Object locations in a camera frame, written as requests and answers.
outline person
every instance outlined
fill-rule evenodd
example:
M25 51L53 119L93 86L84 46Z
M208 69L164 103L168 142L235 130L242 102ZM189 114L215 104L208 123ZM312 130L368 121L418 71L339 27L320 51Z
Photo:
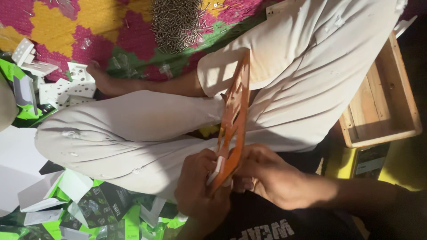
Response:
M349 214L361 218L369 239L427 239L427 191L372 179L328 179L300 172L262 144L245 146L241 167L213 197L206 175L216 154L188 156L175 191L189 216L176 240L364 239Z
M35 146L52 162L94 179L173 199L184 159L217 142L183 134L220 123L220 94L250 49L246 144L311 151L348 106L405 5L295 0L167 82L114 79L92 62L87 72L115 98L51 115Z

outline white clothing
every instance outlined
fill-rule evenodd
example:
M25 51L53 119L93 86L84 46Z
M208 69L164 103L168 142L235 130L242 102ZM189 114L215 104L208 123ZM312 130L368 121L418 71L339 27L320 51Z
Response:
M231 85L242 48L251 49L246 144L313 149L339 119L400 15L400 0L296 0L199 61L204 92L190 98L150 91L59 111L38 129L47 159L132 191L173 198L184 158L216 139L182 135L220 122L218 96Z

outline orange stencil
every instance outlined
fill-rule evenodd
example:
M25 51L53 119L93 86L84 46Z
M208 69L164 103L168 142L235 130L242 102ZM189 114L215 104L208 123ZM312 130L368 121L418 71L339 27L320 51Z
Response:
M250 50L247 49L237 77L227 91L227 101L222 113L219 131L217 167L207 181L208 195L212 196L224 181L238 168L240 155L245 145L246 117L249 102ZM236 146L229 155L230 141L236 135Z

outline foot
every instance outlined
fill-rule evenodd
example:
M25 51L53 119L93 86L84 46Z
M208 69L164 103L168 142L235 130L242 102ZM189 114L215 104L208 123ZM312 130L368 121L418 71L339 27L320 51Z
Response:
M101 69L99 63L91 61L86 68L88 74L95 79L97 88L109 97L118 97L131 92L144 90L144 81L138 79L116 79Z

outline screw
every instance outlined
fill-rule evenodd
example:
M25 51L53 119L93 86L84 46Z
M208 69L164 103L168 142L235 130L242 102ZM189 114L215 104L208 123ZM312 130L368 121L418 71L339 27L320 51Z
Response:
M25 11L24 9L23 9L23 11L26 12L26 13L28 13L30 16L33 16L32 13L29 13L29 12Z

